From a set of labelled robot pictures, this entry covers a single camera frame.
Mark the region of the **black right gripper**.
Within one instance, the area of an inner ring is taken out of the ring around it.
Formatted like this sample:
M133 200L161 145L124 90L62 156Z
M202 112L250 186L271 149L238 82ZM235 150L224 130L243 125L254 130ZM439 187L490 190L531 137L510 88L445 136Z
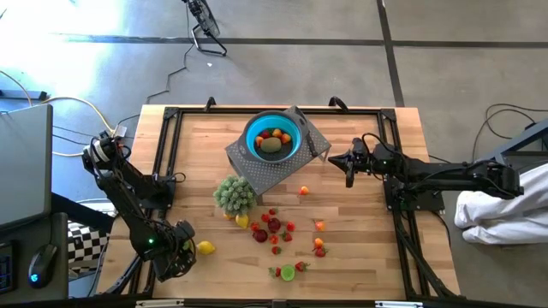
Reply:
M346 187L354 185L354 175L360 172L373 175L377 180L379 179L378 175L372 171L372 154L361 138L353 138L352 146L348 151L330 156L328 160L345 172Z

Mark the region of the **blue collapsible colander bowl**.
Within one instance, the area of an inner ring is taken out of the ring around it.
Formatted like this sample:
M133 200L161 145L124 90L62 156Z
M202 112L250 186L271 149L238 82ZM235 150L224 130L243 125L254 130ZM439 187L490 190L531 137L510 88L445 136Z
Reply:
M291 137L290 150L282 150L282 154L272 154L263 158L255 149L255 138L269 128L280 128ZM304 139L309 134L307 120L296 113L267 110L258 113L247 123L240 138L237 140L237 150L247 160L261 163L282 163L289 160L301 148Z

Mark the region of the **black keyboard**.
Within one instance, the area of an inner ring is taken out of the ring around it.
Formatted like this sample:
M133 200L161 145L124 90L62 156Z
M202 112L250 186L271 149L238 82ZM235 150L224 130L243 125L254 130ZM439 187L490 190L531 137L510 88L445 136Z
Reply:
M0 243L0 294L16 289L15 243Z

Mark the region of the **green artificial succulent plant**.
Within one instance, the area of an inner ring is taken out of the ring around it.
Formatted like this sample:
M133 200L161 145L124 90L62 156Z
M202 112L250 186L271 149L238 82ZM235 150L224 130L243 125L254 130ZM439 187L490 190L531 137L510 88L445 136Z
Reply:
M213 193L217 206L228 216L246 215L256 204L256 194L242 176L229 175Z

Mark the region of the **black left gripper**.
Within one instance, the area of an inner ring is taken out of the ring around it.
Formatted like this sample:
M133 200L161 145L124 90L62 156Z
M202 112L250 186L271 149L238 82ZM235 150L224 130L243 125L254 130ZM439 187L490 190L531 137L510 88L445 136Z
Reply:
M161 235L165 237L163 250L152 259L157 279L163 282L186 275L196 263L194 228L186 220L179 221L175 226L165 221ZM187 240L191 241L191 248L183 250L183 244Z

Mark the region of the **black desk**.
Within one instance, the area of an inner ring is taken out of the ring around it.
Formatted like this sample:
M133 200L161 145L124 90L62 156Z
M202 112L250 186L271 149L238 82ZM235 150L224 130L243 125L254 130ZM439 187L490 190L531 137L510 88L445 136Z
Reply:
M68 218L63 213L26 222L20 226L0 229L0 243L15 243L16 289L0 294L0 305L66 299L68 275ZM57 247L51 281L42 288L28 284L27 272L34 253L52 244Z

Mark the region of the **whole brown kiwi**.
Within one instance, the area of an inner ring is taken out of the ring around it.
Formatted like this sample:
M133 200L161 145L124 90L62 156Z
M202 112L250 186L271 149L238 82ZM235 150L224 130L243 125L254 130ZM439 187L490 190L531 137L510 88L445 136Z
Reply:
M282 141L277 137L270 137L268 139L263 139L260 143L260 150L265 153L274 153L278 152L282 148Z

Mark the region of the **grey metal table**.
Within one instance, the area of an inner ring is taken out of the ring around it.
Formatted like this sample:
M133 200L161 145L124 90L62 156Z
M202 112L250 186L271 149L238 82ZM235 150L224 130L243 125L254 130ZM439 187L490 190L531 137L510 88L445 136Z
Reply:
M485 155L520 173L548 163L548 119L530 125L505 144Z

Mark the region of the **black computer mouse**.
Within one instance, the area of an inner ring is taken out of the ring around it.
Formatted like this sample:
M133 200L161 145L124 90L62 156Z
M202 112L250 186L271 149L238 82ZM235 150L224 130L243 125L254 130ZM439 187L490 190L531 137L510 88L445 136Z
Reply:
M52 244L41 246L34 253L27 272L30 287L42 288L51 281L56 254L57 247Z

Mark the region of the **silver aluminium bracket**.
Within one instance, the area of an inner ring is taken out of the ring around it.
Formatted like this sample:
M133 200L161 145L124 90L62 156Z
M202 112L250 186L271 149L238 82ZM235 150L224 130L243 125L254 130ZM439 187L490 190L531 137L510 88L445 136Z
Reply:
M375 302L375 308L424 308L424 306L422 302L379 300Z
M137 301L134 308L181 308L183 306L183 299L148 299Z

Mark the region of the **grey metal floor rail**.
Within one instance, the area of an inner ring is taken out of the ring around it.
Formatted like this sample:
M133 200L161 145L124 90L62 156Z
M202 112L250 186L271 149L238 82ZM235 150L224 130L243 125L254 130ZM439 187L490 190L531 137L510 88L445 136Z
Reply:
M30 91L24 92L22 90L0 90L0 98L6 99L28 99L45 101L48 98L47 92Z

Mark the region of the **black-white checkered cloth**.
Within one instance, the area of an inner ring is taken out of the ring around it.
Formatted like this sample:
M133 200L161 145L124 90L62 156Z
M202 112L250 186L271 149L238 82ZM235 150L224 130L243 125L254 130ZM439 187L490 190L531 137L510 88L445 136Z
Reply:
M76 222L68 224L68 269L80 274L95 270L110 234Z

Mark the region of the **black aluminium table frame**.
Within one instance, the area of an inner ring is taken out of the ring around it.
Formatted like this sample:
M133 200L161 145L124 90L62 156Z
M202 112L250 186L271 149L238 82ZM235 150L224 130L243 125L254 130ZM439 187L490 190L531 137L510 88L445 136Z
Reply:
M251 213L258 221L270 208L283 222L292 222L293 239L282 242L274 255L271 243L255 241L249 229L223 217L213 192L233 173L225 148L238 139L259 106L184 106L171 124L164 124L164 106L143 107L132 147L131 163L144 173L152 170L158 139L165 133L177 144L175 169L186 178L176 186L171 222L189 221L195 240L208 240L216 250L199 255L184 276L156 282L155 299L207 299L265 302L274 299L375 300L404 299L408 290L419 290L423 280L410 254L401 254L394 219L387 210L381 181L357 175L345 185L343 172L319 158L268 190ZM301 187L309 194L301 196ZM318 232L316 221L325 222ZM328 252L314 255L320 238ZM270 267L309 263L296 270L293 281L269 275Z

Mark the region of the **black kitchen knife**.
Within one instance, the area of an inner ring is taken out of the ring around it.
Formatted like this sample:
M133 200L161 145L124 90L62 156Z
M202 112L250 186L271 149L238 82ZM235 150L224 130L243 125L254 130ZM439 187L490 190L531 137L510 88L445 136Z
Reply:
M305 114L298 107L295 108L295 113L304 121L304 126L307 129L305 137L306 137L306 141L307 141L307 144L308 144L308 147L309 147L309 151L310 151L310 153L313 157L317 157L319 154L316 150L315 144L313 142L313 138L311 136L311 130L309 128L309 121L308 121L307 117L305 116Z

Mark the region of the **person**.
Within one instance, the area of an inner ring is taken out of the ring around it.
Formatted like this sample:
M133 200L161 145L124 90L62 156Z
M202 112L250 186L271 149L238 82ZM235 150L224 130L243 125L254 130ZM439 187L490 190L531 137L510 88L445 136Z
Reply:
M548 163L520 175L524 194L510 200L483 192L461 192L454 224L468 243L548 243Z

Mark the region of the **black floor fan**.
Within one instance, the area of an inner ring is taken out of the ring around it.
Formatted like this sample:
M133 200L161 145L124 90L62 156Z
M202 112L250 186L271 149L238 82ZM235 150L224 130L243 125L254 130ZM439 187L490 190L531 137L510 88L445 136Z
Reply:
M192 28L191 36L194 42L196 49L202 53L216 55L216 56L227 56L227 49L225 46L217 39L220 35L220 29L218 27L217 21L214 17L214 14L211 11L211 8L206 0L182 0L185 3L186 8L196 19L197 25ZM221 51L218 50L206 50L200 46L200 42L197 39L197 31L201 30L203 34L209 39L211 39L215 44L217 44Z

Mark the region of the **grey perforated metal shelf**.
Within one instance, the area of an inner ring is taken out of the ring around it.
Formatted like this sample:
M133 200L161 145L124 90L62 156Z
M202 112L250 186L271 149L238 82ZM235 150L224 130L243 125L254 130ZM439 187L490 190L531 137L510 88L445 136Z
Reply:
M296 106L292 106L284 110L284 112L295 113L295 108ZM296 154L289 160L282 163L261 163L247 160L237 150L237 141L225 148L232 168L239 176L244 177L249 182L253 191L259 198L261 198L264 193L273 188L275 185L279 184L281 181L306 166L313 159L319 158L322 161L327 159L327 155L331 149L331 144L309 119L308 121L311 136L319 154L317 157L313 157L311 155L306 138ZM290 150L291 147L292 144L290 141L288 144L283 146L282 150Z

